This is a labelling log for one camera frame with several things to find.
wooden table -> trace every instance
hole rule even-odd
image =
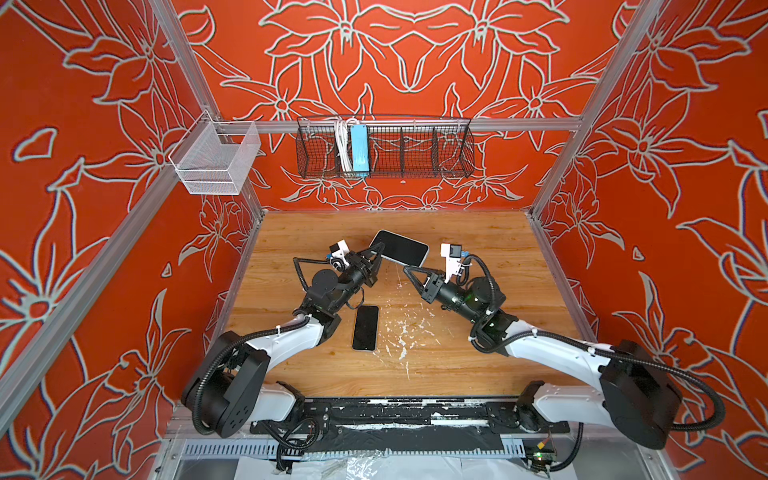
[[[459,243],[480,256],[507,296],[504,311],[578,337],[563,299],[521,212],[339,212],[267,214],[243,278],[229,329],[243,335],[292,318],[303,298],[293,257],[322,259],[344,239],[352,250],[386,229],[427,243],[424,266],[445,269],[440,243]],[[307,280],[320,265],[303,265]],[[478,267],[472,276],[481,276]],[[578,381],[538,363],[483,355],[467,341],[471,323],[424,302],[402,273],[384,260],[379,281],[365,291],[380,307],[373,353],[352,350],[355,312],[344,308],[329,341],[276,366],[267,381],[283,380],[307,396],[453,396],[519,394],[532,380]],[[359,295],[353,304],[359,301]]]

floral wallpaper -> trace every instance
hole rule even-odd
[[[683,479],[768,476],[766,28],[764,2],[666,2],[542,217],[600,341],[726,400],[721,426],[670,437]],[[711,413],[678,386],[678,421]]]
[[[200,110],[146,0],[4,2],[0,35],[2,374]],[[254,220],[176,186],[0,440],[0,478],[147,475]]]
[[[637,8],[633,0],[173,3],[224,117],[267,121],[578,116]],[[272,210],[524,208],[567,136],[476,134],[474,175],[403,183],[302,179],[291,136],[269,134],[250,179]]]

smartphone screen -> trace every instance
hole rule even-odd
[[[429,245],[426,243],[387,230],[379,230],[371,245],[378,242],[384,242],[382,257],[401,265],[421,266],[429,253]]]
[[[352,348],[372,352],[376,349],[376,330],[379,328],[379,308],[375,305],[361,305],[355,318],[355,335]]]

white cable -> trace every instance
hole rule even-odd
[[[349,159],[349,155],[346,152],[347,141],[349,140],[349,126],[358,123],[360,122],[356,118],[350,118],[346,121],[339,118],[333,124],[333,128],[336,131],[336,146],[339,148],[341,169],[345,172],[353,171],[352,161]]]

